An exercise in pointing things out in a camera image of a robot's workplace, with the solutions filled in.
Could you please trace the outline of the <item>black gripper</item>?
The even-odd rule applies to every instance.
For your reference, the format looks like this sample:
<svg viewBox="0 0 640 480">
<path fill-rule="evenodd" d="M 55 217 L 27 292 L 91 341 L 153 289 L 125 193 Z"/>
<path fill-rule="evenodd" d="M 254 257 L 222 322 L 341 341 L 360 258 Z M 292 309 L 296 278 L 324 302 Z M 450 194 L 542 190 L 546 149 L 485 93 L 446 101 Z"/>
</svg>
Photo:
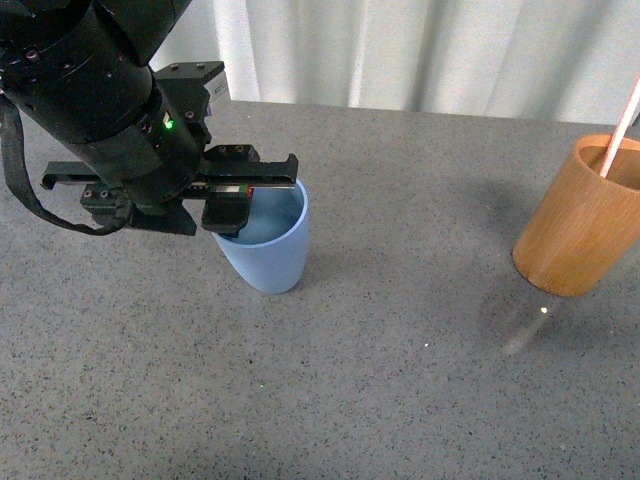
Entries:
<svg viewBox="0 0 640 480">
<path fill-rule="evenodd" d="M 52 162 L 42 185 L 82 184 L 81 206 L 103 233 L 124 228 L 237 237 L 255 188 L 292 188 L 299 162 L 264 163 L 248 144 L 217 145 L 205 118 L 188 121 L 163 89 L 135 124 L 99 142 L 72 144 L 75 162 Z"/>
</svg>

